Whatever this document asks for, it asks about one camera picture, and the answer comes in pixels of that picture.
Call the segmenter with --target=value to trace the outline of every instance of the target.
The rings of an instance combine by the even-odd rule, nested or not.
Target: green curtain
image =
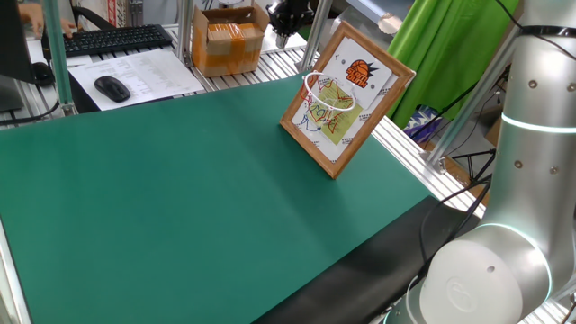
[[[518,0],[502,3],[513,13]],[[480,80],[508,25],[494,0],[416,0],[388,51],[417,76],[388,117],[404,128],[417,105],[450,104]],[[453,119],[464,102],[445,117]]]

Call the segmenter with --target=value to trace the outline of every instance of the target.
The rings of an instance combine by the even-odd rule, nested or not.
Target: computer mouse
[[[112,76],[102,76],[94,81],[94,86],[103,95],[107,96],[116,103],[121,103],[130,98],[130,90],[120,82],[117,78]]]
[[[54,74],[46,63],[38,62],[32,64],[32,70],[36,77],[36,83],[40,86],[49,86],[54,82]]]

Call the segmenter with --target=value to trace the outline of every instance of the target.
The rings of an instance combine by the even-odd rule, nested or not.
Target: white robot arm
[[[575,268],[576,1],[526,0],[490,206],[384,324],[517,324]]]

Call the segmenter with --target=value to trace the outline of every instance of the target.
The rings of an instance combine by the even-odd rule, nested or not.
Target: keyboard
[[[118,50],[147,49],[170,46],[172,38],[160,25],[116,28],[109,31],[75,32],[71,39],[64,36],[66,57],[110,53]],[[44,56],[50,58],[47,40],[42,40]]]

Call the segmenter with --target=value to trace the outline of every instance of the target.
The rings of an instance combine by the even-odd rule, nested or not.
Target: wooden picture frame
[[[330,39],[328,46],[322,52],[322,55],[314,65],[313,71],[322,72],[329,61],[332,59],[338,46],[344,38],[354,40],[358,45],[364,48],[368,53],[374,56],[377,60],[382,62],[389,68],[393,75],[397,77],[393,86],[388,93],[383,97],[380,103],[372,112],[372,115],[365,121],[362,128],[353,137],[352,141],[344,149],[344,152],[333,163],[328,159],[324,153],[293,123],[293,116],[298,112],[302,106],[303,98],[300,92],[306,91],[304,85],[298,94],[292,100],[288,110],[284,113],[280,124],[284,127],[290,135],[318,162],[318,164],[333,178],[336,179],[342,173],[346,165],[350,162],[352,157],[360,149],[360,147],[368,139],[372,131],[376,128],[378,123],[384,118],[386,113],[392,108],[396,101],[404,93],[406,87],[416,75],[414,71],[400,63],[392,55],[378,47],[371,40],[366,38],[360,31],[356,30],[347,22],[342,22],[337,28],[336,32]]]

